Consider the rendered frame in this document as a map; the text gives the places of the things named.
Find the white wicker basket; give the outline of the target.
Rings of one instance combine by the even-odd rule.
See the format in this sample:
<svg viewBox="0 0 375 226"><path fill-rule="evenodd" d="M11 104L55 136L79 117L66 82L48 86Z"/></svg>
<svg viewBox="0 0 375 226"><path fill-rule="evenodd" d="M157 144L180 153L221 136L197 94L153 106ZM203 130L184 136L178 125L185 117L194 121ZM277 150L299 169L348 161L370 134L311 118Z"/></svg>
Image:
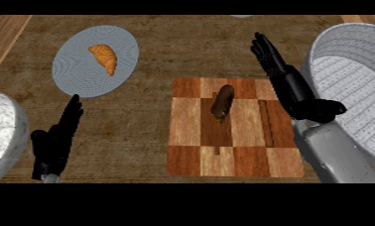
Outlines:
<svg viewBox="0 0 375 226"><path fill-rule="evenodd" d="M299 73L314 96L345 106L335 123L375 158L375 25L329 27L312 41Z"/></svg>

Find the checkered wooden cutting board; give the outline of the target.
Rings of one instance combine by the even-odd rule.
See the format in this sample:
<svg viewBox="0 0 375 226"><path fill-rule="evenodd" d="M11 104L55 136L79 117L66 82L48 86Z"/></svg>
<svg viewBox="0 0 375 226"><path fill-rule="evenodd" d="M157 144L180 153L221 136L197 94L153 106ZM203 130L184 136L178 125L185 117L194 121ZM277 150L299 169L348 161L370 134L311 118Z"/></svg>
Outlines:
<svg viewBox="0 0 375 226"><path fill-rule="evenodd" d="M219 88L234 99L222 122L211 107ZM264 79L172 80L166 172L184 176L304 177L290 119Z"/></svg>

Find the orange croissant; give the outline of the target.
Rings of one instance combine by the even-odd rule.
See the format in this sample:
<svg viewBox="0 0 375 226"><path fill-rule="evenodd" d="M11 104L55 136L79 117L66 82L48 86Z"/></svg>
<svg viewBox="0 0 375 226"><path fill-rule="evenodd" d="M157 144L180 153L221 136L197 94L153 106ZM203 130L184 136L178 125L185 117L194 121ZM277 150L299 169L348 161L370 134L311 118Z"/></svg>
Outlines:
<svg viewBox="0 0 375 226"><path fill-rule="evenodd" d="M104 44L94 45L88 47L88 51L94 56L95 62L103 66L106 74L113 76L116 68L116 55L110 47Z"/></svg>

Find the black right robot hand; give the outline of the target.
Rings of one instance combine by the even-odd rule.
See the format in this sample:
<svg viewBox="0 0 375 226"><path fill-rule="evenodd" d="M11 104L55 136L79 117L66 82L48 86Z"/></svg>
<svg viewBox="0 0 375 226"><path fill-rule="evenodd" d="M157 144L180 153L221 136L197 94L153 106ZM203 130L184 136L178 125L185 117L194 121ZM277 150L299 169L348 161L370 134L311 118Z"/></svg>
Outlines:
<svg viewBox="0 0 375 226"><path fill-rule="evenodd" d="M250 52L270 78L280 106L293 120L329 123L346 112L343 104L335 100L318 99L304 77L281 55L264 34L255 33Z"/></svg>

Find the grey round plate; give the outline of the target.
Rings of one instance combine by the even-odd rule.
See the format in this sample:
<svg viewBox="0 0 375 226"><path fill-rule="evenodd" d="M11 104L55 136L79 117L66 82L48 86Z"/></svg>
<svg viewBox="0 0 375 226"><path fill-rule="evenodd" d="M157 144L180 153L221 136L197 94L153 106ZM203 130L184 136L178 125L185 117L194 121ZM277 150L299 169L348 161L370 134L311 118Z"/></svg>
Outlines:
<svg viewBox="0 0 375 226"><path fill-rule="evenodd" d="M97 63L88 47L107 45L116 57L113 75ZM138 62L138 43L126 29L100 25L85 28L61 44L51 64L51 77L61 92L81 98L103 96L128 80Z"/></svg>

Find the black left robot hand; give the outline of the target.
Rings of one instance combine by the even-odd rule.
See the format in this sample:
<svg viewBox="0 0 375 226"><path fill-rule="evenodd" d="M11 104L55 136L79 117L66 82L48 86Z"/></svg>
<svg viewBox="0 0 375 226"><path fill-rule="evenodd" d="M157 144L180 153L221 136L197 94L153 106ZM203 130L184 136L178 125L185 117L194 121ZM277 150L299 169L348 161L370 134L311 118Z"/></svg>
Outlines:
<svg viewBox="0 0 375 226"><path fill-rule="evenodd" d="M30 133L33 169L32 179L42 180L45 174L60 174L66 168L73 135L84 115L79 96L75 94L66 105L60 121L48 131L35 130Z"/></svg>

